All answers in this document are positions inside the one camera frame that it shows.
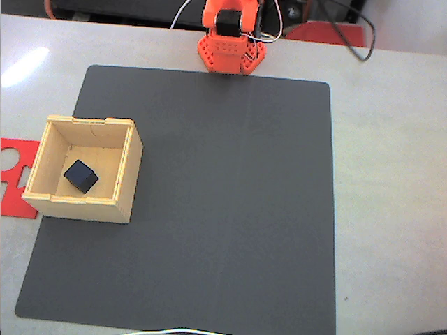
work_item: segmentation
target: wooden box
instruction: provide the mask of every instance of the wooden box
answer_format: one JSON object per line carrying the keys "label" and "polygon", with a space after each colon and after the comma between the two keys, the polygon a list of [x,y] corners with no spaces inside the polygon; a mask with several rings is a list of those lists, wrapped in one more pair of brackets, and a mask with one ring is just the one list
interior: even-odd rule
{"label": "wooden box", "polygon": [[[22,197],[47,216],[128,223],[141,155],[130,119],[50,115]],[[64,177],[77,159],[99,177],[86,194]]]}

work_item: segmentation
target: dark gray mat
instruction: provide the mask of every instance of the dark gray mat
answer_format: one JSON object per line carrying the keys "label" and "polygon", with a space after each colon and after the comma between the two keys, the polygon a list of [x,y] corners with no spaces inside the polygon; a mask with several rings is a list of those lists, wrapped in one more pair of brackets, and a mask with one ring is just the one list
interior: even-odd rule
{"label": "dark gray mat", "polygon": [[135,120],[131,222],[44,217],[18,316],[335,333],[327,84],[92,66],[74,115]]}

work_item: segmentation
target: cable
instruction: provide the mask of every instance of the cable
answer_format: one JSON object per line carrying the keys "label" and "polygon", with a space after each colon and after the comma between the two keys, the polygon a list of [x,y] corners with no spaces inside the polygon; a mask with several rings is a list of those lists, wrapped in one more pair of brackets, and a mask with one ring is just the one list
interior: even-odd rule
{"label": "cable", "polygon": [[123,335],[166,335],[166,334],[226,335],[221,333],[207,332],[205,330],[188,329],[188,328],[148,330],[145,332],[128,333]]}
{"label": "cable", "polygon": [[43,0],[43,7],[45,8],[45,12],[50,17],[50,19],[56,19],[53,13],[53,9],[51,8],[51,0]]}
{"label": "cable", "polygon": [[255,61],[259,57],[258,42],[256,42],[256,40],[253,40],[253,44],[254,44],[254,46],[256,48],[256,57],[255,58],[251,57],[251,55],[249,55],[247,52],[245,52],[244,55],[245,55],[246,58],[248,58],[248,59],[250,59],[252,61]]}
{"label": "cable", "polygon": [[279,9],[279,3],[278,3],[278,0],[274,0],[274,5],[275,5],[275,7],[277,8],[277,13],[278,13],[278,19],[279,19],[279,31],[278,31],[278,34],[277,34],[273,39],[271,39],[271,40],[263,40],[262,38],[257,38],[257,37],[254,37],[254,36],[250,36],[250,35],[247,34],[247,33],[242,33],[241,35],[250,37],[252,40],[256,40],[256,41],[258,41],[258,42],[263,42],[263,43],[273,43],[273,42],[275,42],[276,40],[279,40],[279,38],[280,38],[281,35],[282,35],[283,24],[282,24],[281,9]]}
{"label": "cable", "polygon": [[326,16],[326,18],[329,20],[329,22],[331,23],[331,25],[334,27],[335,31],[338,33],[338,35],[340,36],[340,38],[343,40],[345,46],[348,47],[349,51],[351,51],[351,53],[359,60],[359,61],[367,61],[371,55],[372,55],[372,51],[374,50],[374,46],[376,44],[376,28],[374,27],[373,23],[368,20],[361,12],[359,12],[358,10],[356,10],[355,8],[352,8],[348,5],[345,5],[344,3],[338,2],[337,0],[327,0],[326,2],[333,2],[336,3],[337,5],[340,5],[342,7],[345,7],[349,10],[352,10],[355,14],[357,14],[358,16],[360,16],[362,19],[364,19],[368,25],[371,27],[372,30],[372,42],[371,42],[371,47],[369,48],[369,52],[366,55],[366,57],[362,57],[360,54],[358,54],[358,52],[353,48],[352,44],[349,42],[348,38],[344,35],[344,33],[340,30],[340,28],[338,27],[338,25],[335,23],[335,21],[331,18],[331,16],[329,15],[328,11],[326,10],[325,5],[321,2],[321,0],[317,0],[318,2],[318,6],[321,9],[321,12],[323,12],[323,14]]}
{"label": "cable", "polygon": [[273,39],[273,38],[274,38],[274,36],[273,36],[273,35],[270,35],[269,33],[264,33],[263,31],[261,32],[261,36],[262,36],[262,37],[267,37],[267,38],[271,38],[271,39]]}
{"label": "cable", "polygon": [[169,29],[174,28],[175,24],[177,23],[177,20],[179,19],[180,15],[182,14],[182,11],[184,10],[184,8],[185,8],[186,6],[188,6],[188,4],[189,4],[190,2],[191,2],[191,0],[186,0],[186,1],[182,4],[182,6],[181,6],[181,7],[179,8],[179,10],[177,11],[177,14],[175,14],[173,23],[170,24]]}

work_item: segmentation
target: table surface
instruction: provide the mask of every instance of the table surface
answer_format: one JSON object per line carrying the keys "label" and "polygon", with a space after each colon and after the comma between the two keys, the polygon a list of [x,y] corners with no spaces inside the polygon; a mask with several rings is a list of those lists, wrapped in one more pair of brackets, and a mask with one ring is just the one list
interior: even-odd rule
{"label": "table surface", "polygon": [[[36,47],[50,52],[1,89],[1,136],[39,140],[49,114],[72,114],[92,64],[205,71],[202,34],[2,15],[2,73]],[[443,56],[376,50],[359,64],[344,47],[288,40],[254,71],[331,87],[338,334],[447,328],[446,74]],[[124,333],[15,316],[40,221],[1,218],[1,330]]]}

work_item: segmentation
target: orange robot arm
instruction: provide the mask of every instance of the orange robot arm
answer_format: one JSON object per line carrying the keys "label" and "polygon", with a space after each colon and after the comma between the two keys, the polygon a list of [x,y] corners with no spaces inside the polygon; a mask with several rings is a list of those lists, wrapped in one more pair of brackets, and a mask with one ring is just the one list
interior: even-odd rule
{"label": "orange robot arm", "polygon": [[250,74],[264,59],[265,46],[250,40],[258,0],[207,0],[202,23],[209,31],[198,53],[210,72]]}

